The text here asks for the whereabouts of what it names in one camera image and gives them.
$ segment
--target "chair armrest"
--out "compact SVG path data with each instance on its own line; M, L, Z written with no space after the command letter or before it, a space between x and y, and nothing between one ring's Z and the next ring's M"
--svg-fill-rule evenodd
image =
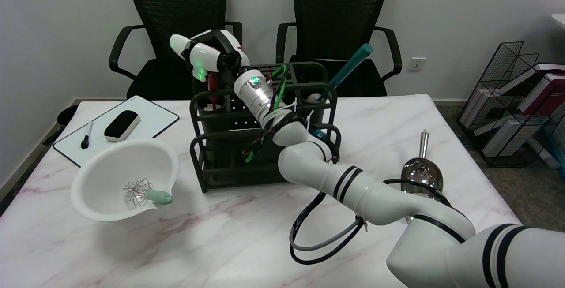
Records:
M279 30L277 31L277 49L276 49L276 63L282 63L284 61L284 47L286 45L286 33L288 27L296 27L296 22L281 23L279 25Z
M390 77L393 77L402 71L402 56L400 55L400 48L398 47L398 41L393 30L387 29L385 27L374 27L373 30L382 31L385 33L389 42L390 53L392 54L394 68L392 71L382 77L384 82L387 81L387 79L389 79Z
M226 21L224 22L227 26L232 26L234 29L234 37L240 42L241 45L244 45L244 26L241 22L235 21Z
M143 25L123 27L120 33L117 35L115 42L113 43L111 53L109 53L109 59L108 59L109 69L111 69L114 72L121 73L122 75L125 75L130 79L135 79L136 76L133 75L133 73L126 71L125 69L120 69L120 67L117 66L117 60L120 58L121 49L123 49L125 40L128 38L129 33L133 29L141 29L141 28L145 28L145 27Z

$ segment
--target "metal scoop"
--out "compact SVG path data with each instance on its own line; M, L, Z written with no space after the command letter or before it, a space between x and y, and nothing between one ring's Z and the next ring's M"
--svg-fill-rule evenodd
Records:
M406 161L404 167L402 167L401 179L425 183L442 192L444 189L444 178L441 175L440 168L432 161L426 159L428 139L428 131L422 131L422 135L420 135L420 155L418 158L412 158ZM407 193L428 196L428 198L436 200L428 190L422 187L401 183L400 189ZM413 217L407 216L406 222L410 223L412 219Z

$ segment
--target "black marker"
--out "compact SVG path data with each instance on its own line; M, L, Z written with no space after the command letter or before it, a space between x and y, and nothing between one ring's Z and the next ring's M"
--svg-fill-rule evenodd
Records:
M87 149L88 145L89 145L89 138L90 138L90 133L92 132L92 125L94 124L94 121L91 119L88 121L87 123L87 132L84 135L84 140L80 143L80 147L82 149Z

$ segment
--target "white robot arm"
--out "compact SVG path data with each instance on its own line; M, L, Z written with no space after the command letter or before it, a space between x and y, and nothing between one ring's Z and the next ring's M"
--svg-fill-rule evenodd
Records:
M208 30L190 39L174 34L169 45L178 56L190 63L192 76L201 82L206 81L209 71L218 72L222 66L230 71L249 66L241 44L227 30Z
M262 127L270 119L274 127L292 113L268 112L274 94L260 71L238 75L234 91ZM387 258L392 274L406 286L565 287L565 234L514 224L475 234L472 223L449 206L393 189L355 166L328 163L330 148L299 122L282 127L273 141L286 147L279 156L286 180L333 196L371 224L414 216Z

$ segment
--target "white mixing bowl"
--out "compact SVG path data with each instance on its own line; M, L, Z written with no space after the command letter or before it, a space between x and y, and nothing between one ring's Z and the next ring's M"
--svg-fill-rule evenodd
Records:
M134 139L116 143L80 168L71 185L71 202L77 212L94 221L117 221L147 209L124 201L128 182L146 178L153 190L171 193L178 177L178 155L156 139Z

